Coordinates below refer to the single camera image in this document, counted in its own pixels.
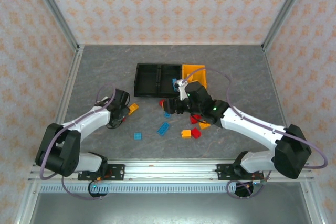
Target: black mounting bracket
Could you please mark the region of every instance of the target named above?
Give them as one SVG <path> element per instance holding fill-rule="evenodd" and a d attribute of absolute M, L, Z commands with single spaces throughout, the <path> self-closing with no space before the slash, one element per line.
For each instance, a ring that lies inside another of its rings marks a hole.
<path fill-rule="evenodd" d="M 263 173 L 248 173 L 240 165 L 247 151 L 241 152 L 232 164 L 218 164 L 215 172 L 218 180 L 262 180 Z"/>
<path fill-rule="evenodd" d="M 244 173 L 237 175 L 235 173 L 234 164 L 217 164 L 217 169 L 215 170 L 218 176 L 218 180 L 263 180 L 263 173 Z"/>
<path fill-rule="evenodd" d="M 108 164 L 106 174 L 111 174 L 109 177 L 104 177 L 102 180 L 107 181 L 122 181 L 125 175 L 125 165 L 122 164 Z M 78 174 L 78 180 L 92 181 L 96 180 L 99 175 L 97 172 L 82 172 Z"/>

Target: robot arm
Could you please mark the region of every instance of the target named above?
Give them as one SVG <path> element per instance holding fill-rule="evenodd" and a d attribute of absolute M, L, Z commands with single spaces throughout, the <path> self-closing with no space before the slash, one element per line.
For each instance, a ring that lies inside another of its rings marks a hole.
<path fill-rule="evenodd" d="M 241 133 L 269 149 L 257 153 L 242 152 L 235 162 L 238 164 L 235 168 L 236 175 L 252 174 L 259 170 L 277 170 L 289 178 L 299 176 L 311 154 L 310 147 L 282 134 L 256 126 L 244 120 L 244 117 L 252 119 L 259 125 L 305 139 L 300 128 L 295 125 L 290 125 L 288 128 L 273 125 L 236 108 L 230 108 L 227 102 L 213 100 L 206 89 L 197 81 L 188 84 L 179 80 L 175 85 L 179 88 L 180 97 L 168 99 L 163 103 L 167 113 L 199 114 L 206 123 Z"/>
<path fill-rule="evenodd" d="M 73 172 L 82 171 L 96 172 L 97 176 L 104 176 L 108 167 L 107 159 L 95 153 L 81 153 L 80 143 L 102 126 L 109 125 L 111 129 L 119 126 L 122 119 L 130 112 L 127 107 L 129 98 L 130 95 L 127 92 L 116 89 L 113 101 L 106 108 L 102 109 L 107 104 L 108 97 L 71 122 L 62 125 L 56 123 L 49 125 L 37 152 L 36 164 L 42 165 L 46 150 L 54 136 L 61 129 L 74 124 L 56 139 L 45 167 L 65 177 Z"/>

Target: toy block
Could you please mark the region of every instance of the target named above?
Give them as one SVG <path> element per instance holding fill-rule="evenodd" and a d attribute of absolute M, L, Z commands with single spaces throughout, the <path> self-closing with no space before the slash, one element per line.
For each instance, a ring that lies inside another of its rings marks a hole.
<path fill-rule="evenodd" d="M 196 120 L 196 119 L 201 120 L 202 117 L 201 117 L 200 115 L 193 115 L 193 116 L 190 116 L 190 122 L 191 122 L 191 124 L 196 124 L 196 123 L 198 123 L 198 120 Z"/>
<path fill-rule="evenodd" d="M 169 127 L 170 127 L 170 124 L 164 122 L 164 123 L 162 124 L 162 126 L 159 128 L 159 130 L 157 131 L 158 134 L 159 134 L 160 136 L 163 136 L 164 133 L 166 133 L 166 131 L 169 129 Z"/>
<path fill-rule="evenodd" d="M 201 135 L 202 134 L 198 128 L 193 128 L 191 130 L 191 136 L 193 136 L 194 138 L 198 139 Z"/>
<path fill-rule="evenodd" d="M 204 130 L 205 128 L 210 127 L 211 124 L 208 124 L 208 123 L 199 123 L 199 126 L 200 126 L 201 130 Z"/>
<path fill-rule="evenodd" d="M 178 92 L 179 89 L 175 87 L 175 83 L 177 83 L 177 79 L 173 79 L 173 88 L 175 92 Z"/>
<path fill-rule="evenodd" d="M 141 140 L 142 139 L 142 134 L 141 132 L 136 132 L 134 134 L 134 140 Z"/>
<path fill-rule="evenodd" d="M 191 130 L 183 130 L 181 131 L 182 138 L 191 138 Z"/>
<path fill-rule="evenodd" d="M 162 107 L 163 108 L 163 102 L 164 102 L 165 100 L 161 100 L 160 102 L 159 102 L 159 105 L 160 105 L 160 107 Z"/>
<path fill-rule="evenodd" d="M 164 112 L 163 116 L 164 116 L 165 118 L 171 118 L 171 117 L 172 117 L 172 115 L 169 114 L 169 113 L 167 113 L 167 112 Z"/>
<path fill-rule="evenodd" d="M 131 111 L 130 111 L 130 113 L 128 113 L 128 115 L 131 115 L 131 114 L 132 114 L 134 111 L 136 111 L 138 108 L 139 108 L 139 106 L 138 106 L 136 103 L 132 104 L 132 105 L 129 107 L 129 109 L 130 109 Z"/>

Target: blue lego brick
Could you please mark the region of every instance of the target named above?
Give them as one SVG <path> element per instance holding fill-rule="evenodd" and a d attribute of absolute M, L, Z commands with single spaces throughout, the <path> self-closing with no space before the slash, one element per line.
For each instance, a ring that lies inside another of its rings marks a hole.
<path fill-rule="evenodd" d="M 175 92 L 178 92 L 178 89 L 175 87 L 175 83 L 177 82 L 177 79 L 173 79 L 173 88 Z"/>
<path fill-rule="evenodd" d="M 136 132 L 134 134 L 134 140 L 141 140 L 142 139 L 142 135 L 141 132 Z"/>
<path fill-rule="evenodd" d="M 158 132 L 161 136 L 163 136 L 164 133 L 166 133 L 166 131 L 169 129 L 169 127 L 170 127 L 170 124 L 164 122 L 157 132 Z"/>
<path fill-rule="evenodd" d="M 164 116 L 165 118 L 171 118 L 171 117 L 172 117 L 172 115 L 169 114 L 169 113 L 167 113 L 167 112 L 164 112 L 163 116 Z"/>

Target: orange patterned wall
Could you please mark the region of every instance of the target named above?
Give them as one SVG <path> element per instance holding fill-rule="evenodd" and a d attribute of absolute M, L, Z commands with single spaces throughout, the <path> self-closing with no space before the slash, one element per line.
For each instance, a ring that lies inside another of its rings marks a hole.
<path fill-rule="evenodd" d="M 297 0 L 267 56 L 288 121 L 328 156 L 316 175 L 335 221 L 336 0 Z M 312 160 L 321 163 L 316 152 Z"/>
<path fill-rule="evenodd" d="M 80 44 L 257 44 L 285 0 L 56 0 Z"/>
<path fill-rule="evenodd" d="M 13 223 L 73 51 L 43 0 L 0 0 L 0 219 Z"/>

